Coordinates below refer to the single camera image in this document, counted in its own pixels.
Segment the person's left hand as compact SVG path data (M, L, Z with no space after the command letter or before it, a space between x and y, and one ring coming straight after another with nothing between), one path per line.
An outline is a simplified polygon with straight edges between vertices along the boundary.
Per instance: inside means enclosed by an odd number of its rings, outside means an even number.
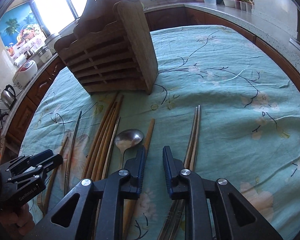
M23 239L36 225L28 204L23 205L17 213L0 212L0 223L12 239Z

